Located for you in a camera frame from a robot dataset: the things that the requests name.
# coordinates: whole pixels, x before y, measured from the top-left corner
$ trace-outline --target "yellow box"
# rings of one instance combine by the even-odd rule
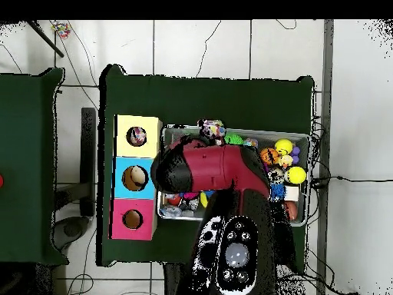
[[[133,115],[117,115],[116,118],[116,156],[155,158],[160,149],[161,121],[155,117]],[[132,127],[140,127],[146,131],[146,142],[140,147],[135,147],[127,141],[127,132]]]

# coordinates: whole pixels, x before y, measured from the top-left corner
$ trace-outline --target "pink box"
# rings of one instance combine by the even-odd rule
[[[157,226],[155,199],[114,199],[114,211],[110,218],[113,240],[151,240]],[[142,224],[130,229],[123,223],[123,216],[129,210],[137,210],[142,215]]]

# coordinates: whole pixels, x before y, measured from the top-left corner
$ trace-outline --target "shape sorter box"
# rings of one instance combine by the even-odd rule
[[[112,240],[152,240],[157,227],[156,201],[150,199],[114,199],[111,213]],[[124,224],[124,215],[135,210],[142,218],[137,229],[130,229]]]
[[[141,117],[133,115],[115,116],[116,156],[155,158],[160,148],[160,133],[162,123],[155,117]],[[135,147],[127,141],[127,132],[132,127],[143,128],[146,132],[146,142]]]
[[[150,177],[150,169],[153,163],[151,158],[135,158],[135,157],[116,157],[116,169],[114,171],[114,199],[151,199],[156,198],[156,188]],[[148,181],[141,191],[128,190],[123,185],[123,173],[131,166],[141,167],[146,171]]]

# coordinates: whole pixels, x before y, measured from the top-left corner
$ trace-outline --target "dark green tabletop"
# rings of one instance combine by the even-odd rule
[[[311,77],[250,81],[133,76],[108,65],[100,78],[97,262],[187,262],[199,227],[194,221],[158,220],[152,241],[108,239],[115,114],[158,117],[163,124],[220,119],[228,128],[309,134],[313,88]],[[297,267],[303,270],[305,227],[292,229]]]
[[[66,264],[51,242],[54,94],[64,70],[0,74],[0,261]]]

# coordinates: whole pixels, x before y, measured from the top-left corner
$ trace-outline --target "white plastic container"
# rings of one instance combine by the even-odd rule
[[[184,126],[184,128],[174,128],[173,124],[167,125],[162,130],[164,145],[172,144],[175,140],[179,139],[185,134],[199,134],[200,128],[197,126]],[[300,227],[307,222],[309,215],[309,195],[311,188],[309,186],[310,172],[311,172],[311,154],[312,154],[312,142],[310,136],[307,134],[292,134],[286,132],[272,132],[272,131],[254,131],[254,130],[243,130],[243,129],[226,129],[226,133],[238,134],[244,140],[246,138],[256,139],[258,141],[258,152],[263,148],[274,148],[274,144],[279,139],[289,139],[300,148],[299,163],[296,166],[304,168],[307,173],[306,180],[299,186],[299,200],[298,204],[298,217],[295,221],[291,221],[293,227]],[[193,217],[167,217],[162,215],[160,209],[163,206],[163,194],[157,192],[157,214],[164,219],[176,219],[176,220],[202,220],[204,208],[202,204],[199,205],[198,209],[194,212]]]

